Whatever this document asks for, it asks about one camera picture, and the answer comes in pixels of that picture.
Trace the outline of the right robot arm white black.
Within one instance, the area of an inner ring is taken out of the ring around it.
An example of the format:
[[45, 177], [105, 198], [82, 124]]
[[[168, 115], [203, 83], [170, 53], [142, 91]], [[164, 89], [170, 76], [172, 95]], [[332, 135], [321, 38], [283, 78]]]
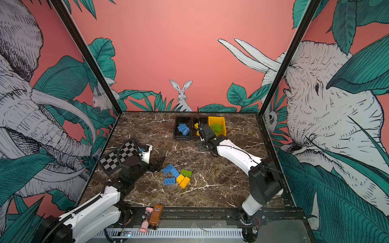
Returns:
[[274, 196], [284, 192], [282, 173], [272, 159], [252, 155], [224, 135], [201, 135], [198, 146], [200, 150], [226, 158], [248, 176], [250, 194], [241, 205], [243, 215], [252, 217]]

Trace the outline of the yellow lego brick long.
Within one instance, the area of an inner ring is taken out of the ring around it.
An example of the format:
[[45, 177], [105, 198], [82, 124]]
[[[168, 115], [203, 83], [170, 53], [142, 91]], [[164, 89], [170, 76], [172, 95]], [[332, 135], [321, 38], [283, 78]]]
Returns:
[[180, 182], [179, 186], [185, 189], [188, 186], [189, 182], [190, 182], [190, 178], [184, 177], [184, 179]]

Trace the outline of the blue lego brick diagonal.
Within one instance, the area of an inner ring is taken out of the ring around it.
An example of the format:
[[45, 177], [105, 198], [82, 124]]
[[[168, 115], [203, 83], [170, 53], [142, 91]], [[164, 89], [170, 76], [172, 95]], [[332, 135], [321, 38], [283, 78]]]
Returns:
[[174, 167], [170, 169], [170, 172], [176, 179], [180, 176], [180, 173]]

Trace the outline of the blue lego brick front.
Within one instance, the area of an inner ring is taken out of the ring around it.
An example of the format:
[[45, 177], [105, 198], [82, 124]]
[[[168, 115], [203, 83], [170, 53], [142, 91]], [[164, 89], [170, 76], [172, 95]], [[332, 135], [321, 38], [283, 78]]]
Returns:
[[175, 178], [165, 178], [164, 179], [164, 185], [174, 185], [176, 183]]

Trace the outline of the black bin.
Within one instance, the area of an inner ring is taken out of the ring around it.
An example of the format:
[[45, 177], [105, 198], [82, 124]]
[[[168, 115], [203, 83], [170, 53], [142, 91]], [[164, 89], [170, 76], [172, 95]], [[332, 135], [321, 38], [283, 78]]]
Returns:
[[192, 118], [189, 116], [177, 116], [173, 131], [176, 140], [191, 140]]
[[200, 135], [198, 133], [199, 125], [204, 125], [208, 123], [208, 118], [205, 116], [201, 117], [192, 117], [192, 131], [191, 131], [191, 139], [192, 140], [200, 140]]

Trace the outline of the blue lego brick angled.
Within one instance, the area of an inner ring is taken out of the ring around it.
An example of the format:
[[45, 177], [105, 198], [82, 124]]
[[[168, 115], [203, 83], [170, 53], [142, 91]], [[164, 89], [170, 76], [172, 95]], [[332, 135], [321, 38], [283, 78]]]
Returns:
[[172, 170], [172, 168], [174, 168], [172, 164], [170, 164], [170, 165], [168, 165], [167, 167], [165, 167], [165, 168], [163, 169], [164, 174], [166, 175], [166, 174], [170, 173], [171, 170]]

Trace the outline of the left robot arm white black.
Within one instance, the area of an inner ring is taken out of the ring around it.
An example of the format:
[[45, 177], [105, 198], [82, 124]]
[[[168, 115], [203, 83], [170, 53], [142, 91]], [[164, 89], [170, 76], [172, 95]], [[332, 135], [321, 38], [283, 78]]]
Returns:
[[34, 243], [85, 243], [113, 224], [126, 226], [134, 213], [125, 197], [134, 189], [135, 183], [146, 172], [162, 170], [165, 158], [146, 163], [139, 156], [125, 159], [120, 173], [105, 184], [101, 192], [59, 216], [50, 216], [38, 227]]

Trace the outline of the yellow storage bin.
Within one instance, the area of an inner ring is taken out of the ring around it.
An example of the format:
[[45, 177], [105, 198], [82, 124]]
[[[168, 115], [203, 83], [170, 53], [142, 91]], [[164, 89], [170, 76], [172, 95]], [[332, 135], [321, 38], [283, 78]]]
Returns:
[[227, 129], [226, 129], [224, 117], [209, 116], [208, 125], [211, 128], [211, 130], [216, 134], [216, 136], [227, 135]]

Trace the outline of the green lego brick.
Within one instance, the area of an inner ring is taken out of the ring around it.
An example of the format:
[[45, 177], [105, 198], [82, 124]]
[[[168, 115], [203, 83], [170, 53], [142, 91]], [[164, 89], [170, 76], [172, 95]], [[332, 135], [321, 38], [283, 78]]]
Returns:
[[183, 175], [184, 177], [191, 178], [192, 177], [192, 171], [182, 169], [181, 170], [181, 175]]
[[220, 124], [214, 123], [214, 124], [211, 126], [211, 130], [212, 130], [215, 134], [221, 134], [222, 131], [223, 131], [223, 126], [220, 125]]

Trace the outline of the yellow lego brick small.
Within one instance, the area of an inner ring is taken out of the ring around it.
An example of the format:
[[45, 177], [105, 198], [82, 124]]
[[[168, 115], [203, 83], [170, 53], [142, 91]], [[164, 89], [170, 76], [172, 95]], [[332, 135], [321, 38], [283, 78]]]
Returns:
[[180, 184], [180, 183], [183, 181], [184, 178], [185, 178], [185, 177], [184, 177], [182, 174], [180, 174], [180, 175], [176, 178], [176, 182], [177, 182], [178, 184]]

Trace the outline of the blue lego brick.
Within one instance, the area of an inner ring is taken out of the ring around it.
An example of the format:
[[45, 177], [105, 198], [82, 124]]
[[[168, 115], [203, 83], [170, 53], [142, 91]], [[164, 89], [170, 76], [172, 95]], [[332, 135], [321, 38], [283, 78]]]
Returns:
[[165, 178], [164, 179], [164, 185], [174, 185], [176, 183], [175, 178]]
[[180, 124], [180, 125], [177, 127], [177, 129], [179, 130], [179, 132], [182, 132], [182, 130], [183, 130], [184, 128], [188, 128], [188, 126], [187, 126], [186, 124]]
[[188, 135], [188, 134], [189, 134], [189, 132], [190, 132], [190, 129], [189, 129], [189, 128], [184, 128], [184, 129], [182, 130], [182, 134], [183, 134], [183, 136], [186, 136], [186, 135]]

